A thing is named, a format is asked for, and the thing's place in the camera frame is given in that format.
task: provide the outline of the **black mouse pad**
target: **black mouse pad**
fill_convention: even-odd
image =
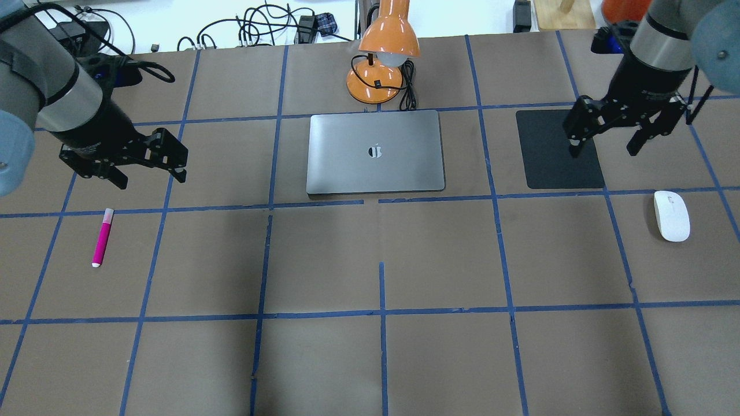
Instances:
[[[568,152],[570,142],[562,129],[567,114],[568,110],[517,111],[524,171],[531,189],[604,187],[593,140],[586,142],[578,158]]]

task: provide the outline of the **orange desk lamp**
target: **orange desk lamp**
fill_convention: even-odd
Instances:
[[[365,31],[360,51],[368,58],[347,74],[347,89],[358,101],[384,103],[398,94],[403,75],[398,69],[410,56],[419,56],[419,41],[408,22],[410,0],[381,0],[378,17]]]

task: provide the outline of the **marker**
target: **marker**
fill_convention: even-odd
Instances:
[[[113,210],[106,208],[105,214],[103,214],[103,223],[100,225],[98,244],[95,246],[95,254],[92,256],[93,267],[100,267],[103,264],[103,256],[105,255],[105,247],[108,245],[108,235],[110,235],[110,224],[112,222]]]

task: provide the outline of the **gray laptop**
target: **gray laptop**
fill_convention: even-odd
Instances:
[[[308,194],[442,189],[437,111],[311,117]]]

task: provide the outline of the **white computer mouse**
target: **white computer mouse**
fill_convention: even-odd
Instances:
[[[691,223],[684,200],[671,191],[658,191],[653,197],[660,235],[674,243],[686,241],[691,233]]]

